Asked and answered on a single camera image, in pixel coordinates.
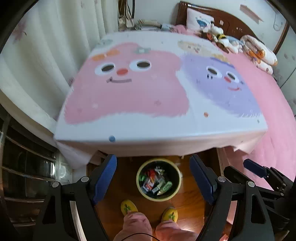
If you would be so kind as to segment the pink strawberry carton box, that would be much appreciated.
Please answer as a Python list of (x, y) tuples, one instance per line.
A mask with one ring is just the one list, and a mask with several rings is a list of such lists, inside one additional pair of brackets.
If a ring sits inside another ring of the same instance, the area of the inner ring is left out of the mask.
[(142, 186), (142, 190), (144, 192), (150, 192), (153, 189), (154, 185), (158, 182), (158, 180), (159, 180), (159, 177), (157, 178), (156, 181), (153, 181), (149, 177), (147, 177), (147, 179), (144, 182), (144, 185)]

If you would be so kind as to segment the hanging cream bags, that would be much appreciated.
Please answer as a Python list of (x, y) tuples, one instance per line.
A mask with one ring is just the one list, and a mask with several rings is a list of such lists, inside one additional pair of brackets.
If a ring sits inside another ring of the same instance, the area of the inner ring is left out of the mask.
[(128, 4), (128, 0), (118, 1), (118, 30), (133, 30), (135, 15), (135, 0), (132, 0), (132, 7)]

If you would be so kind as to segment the right yellow slipper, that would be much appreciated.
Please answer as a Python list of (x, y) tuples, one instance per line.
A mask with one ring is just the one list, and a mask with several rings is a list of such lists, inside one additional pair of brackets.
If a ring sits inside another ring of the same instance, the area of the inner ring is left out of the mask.
[(176, 223), (177, 220), (178, 220), (178, 211), (174, 207), (169, 207), (163, 212), (162, 222), (173, 221)]

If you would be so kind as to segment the round black trash bin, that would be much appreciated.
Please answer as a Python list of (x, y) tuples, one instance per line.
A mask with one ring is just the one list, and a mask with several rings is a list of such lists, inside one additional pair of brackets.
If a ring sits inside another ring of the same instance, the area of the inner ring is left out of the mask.
[[(148, 171), (154, 169), (158, 173), (159, 180), (154, 185), (150, 192), (144, 192), (142, 186), (144, 182), (139, 183), (138, 177), (140, 174), (146, 174)], [(163, 195), (157, 196), (160, 188), (168, 181), (172, 182), (172, 187)], [(154, 202), (165, 202), (173, 198), (179, 191), (182, 184), (182, 174), (179, 168), (172, 161), (163, 158), (154, 158), (144, 162), (137, 171), (136, 185), (140, 194), (146, 199)]]

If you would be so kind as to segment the wooden headboard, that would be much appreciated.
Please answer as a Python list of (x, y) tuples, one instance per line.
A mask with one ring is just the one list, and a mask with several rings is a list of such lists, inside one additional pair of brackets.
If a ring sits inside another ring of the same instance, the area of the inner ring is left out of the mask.
[(251, 35), (276, 54), (288, 34), (290, 25), (268, 1), (180, 1), (175, 24), (186, 25), (187, 9), (214, 18), (214, 24), (226, 35), (237, 39)]

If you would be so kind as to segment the dark metal shelf rack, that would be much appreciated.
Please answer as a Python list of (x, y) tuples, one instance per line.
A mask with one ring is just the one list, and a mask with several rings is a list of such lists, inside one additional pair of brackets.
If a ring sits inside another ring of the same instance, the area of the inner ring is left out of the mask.
[(57, 149), (1, 108), (1, 219), (15, 240), (32, 240), (37, 217), (56, 180)]

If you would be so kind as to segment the plush toy pile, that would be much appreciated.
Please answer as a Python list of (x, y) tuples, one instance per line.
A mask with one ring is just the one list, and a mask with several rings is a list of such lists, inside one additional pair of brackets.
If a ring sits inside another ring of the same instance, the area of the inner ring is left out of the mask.
[(222, 28), (216, 27), (213, 23), (208, 30), (200, 30), (200, 37), (214, 42), (218, 48), (225, 53), (238, 54), (243, 52), (242, 43), (231, 36), (224, 35)]

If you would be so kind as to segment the right pink pyjama leg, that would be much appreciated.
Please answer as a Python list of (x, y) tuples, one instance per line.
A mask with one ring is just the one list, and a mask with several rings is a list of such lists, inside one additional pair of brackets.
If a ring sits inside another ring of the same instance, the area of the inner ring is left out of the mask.
[(155, 233), (159, 240), (195, 241), (198, 237), (198, 234), (195, 232), (182, 230), (178, 224), (172, 220), (162, 221), (156, 227)]

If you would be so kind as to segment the green paper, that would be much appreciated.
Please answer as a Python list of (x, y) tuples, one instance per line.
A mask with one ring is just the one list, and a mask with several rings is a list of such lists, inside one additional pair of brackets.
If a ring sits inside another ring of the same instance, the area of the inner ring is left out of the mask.
[(147, 179), (146, 174), (140, 174), (139, 177), (138, 177), (139, 183), (144, 182), (146, 179)]

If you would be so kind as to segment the cartoon printed table cloth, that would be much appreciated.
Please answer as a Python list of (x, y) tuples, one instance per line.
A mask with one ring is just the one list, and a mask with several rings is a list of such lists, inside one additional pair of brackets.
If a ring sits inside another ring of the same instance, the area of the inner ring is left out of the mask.
[(54, 138), (74, 169), (97, 152), (184, 156), (231, 146), (250, 153), (267, 132), (243, 55), (194, 36), (105, 36), (77, 73)]

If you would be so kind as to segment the white cartoon pillow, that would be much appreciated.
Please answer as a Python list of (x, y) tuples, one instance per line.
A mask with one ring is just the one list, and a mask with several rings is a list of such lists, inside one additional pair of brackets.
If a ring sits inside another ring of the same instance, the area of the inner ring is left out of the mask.
[(208, 30), (211, 29), (212, 23), (214, 23), (214, 18), (212, 16), (187, 8), (187, 29), (195, 32), (208, 32)]

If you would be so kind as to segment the left pink pyjama leg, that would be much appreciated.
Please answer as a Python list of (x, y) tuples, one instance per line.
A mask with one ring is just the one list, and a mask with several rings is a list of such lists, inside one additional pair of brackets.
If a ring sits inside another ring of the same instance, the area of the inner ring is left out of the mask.
[(113, 240), (152, 240), (152, 227), (141, 212), (130, 212), (123, 219), (123, 228)]

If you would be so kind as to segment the white curtain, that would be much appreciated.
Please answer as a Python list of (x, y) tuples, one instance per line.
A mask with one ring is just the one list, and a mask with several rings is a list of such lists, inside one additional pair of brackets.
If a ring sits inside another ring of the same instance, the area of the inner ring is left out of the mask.
[(118, 1), (38, 1), (1, 52), (1, 92), (24, 117), (53, 133), (85, 59), (118, 30)]

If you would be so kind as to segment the light green snack packet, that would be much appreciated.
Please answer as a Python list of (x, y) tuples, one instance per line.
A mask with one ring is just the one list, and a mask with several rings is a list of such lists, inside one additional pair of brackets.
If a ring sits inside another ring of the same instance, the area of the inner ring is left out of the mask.
[(163, 185), (160, 190), (157, 193), (157, 196), (163, 195), (164, 193), (166, 193), (168, 190), (170, 190), (170, 188), (172, 187), (172, 182), (168, 181), (165, 185)]

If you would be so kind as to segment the folded floral quilt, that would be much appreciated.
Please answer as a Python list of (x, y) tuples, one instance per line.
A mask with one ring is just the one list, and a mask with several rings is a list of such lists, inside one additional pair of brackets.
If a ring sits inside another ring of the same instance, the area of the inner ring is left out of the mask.
[(273, 66), (278, 64), (278, 59), (273, 51), (251, 35), (244, 35), (240, 41), (243, 43), (243, 51), (251, 62), (261, 71), (272, 75)]

